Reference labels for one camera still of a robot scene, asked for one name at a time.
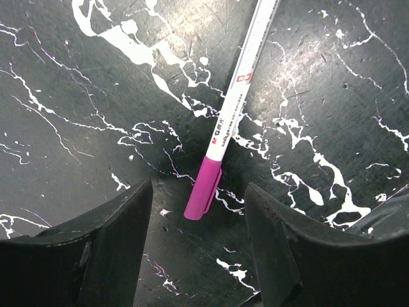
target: magenta cap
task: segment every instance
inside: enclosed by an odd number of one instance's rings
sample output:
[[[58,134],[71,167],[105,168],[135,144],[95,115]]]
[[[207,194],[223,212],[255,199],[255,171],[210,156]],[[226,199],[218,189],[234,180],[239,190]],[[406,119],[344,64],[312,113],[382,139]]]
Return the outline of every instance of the magenta cap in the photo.
[[[185,217],[197,221],[207,213],[222,176],[222,161],[204,157],[192,194],[185,209]]]

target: pen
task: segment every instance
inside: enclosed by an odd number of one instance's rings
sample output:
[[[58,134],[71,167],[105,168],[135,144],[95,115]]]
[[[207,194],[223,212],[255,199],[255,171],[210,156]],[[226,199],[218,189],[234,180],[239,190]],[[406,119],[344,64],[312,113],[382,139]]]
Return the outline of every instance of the pen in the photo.
[[[222,176],[222,160],[250,88],[253,73],[270,32],[280,0],[259,0],[244,40],[235,71],[206,156],[197,175],[184,216],[199,220],[207,213]]]

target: black curved edge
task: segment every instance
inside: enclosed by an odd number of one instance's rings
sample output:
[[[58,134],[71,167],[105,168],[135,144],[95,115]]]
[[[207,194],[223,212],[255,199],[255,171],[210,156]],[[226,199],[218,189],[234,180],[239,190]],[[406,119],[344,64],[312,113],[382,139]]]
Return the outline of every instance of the black curved edge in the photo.
[[[132,306],[152,198],[145,180],[35,237],[0,241],[0,306]]]
[[[378,240],[342,232],[254,184],[245,215],[264,306],[408,304],[408,234]]]
[[[346,232],[374,239],[389,239],[409,233],[409,193],[405,192],[376,207]]]

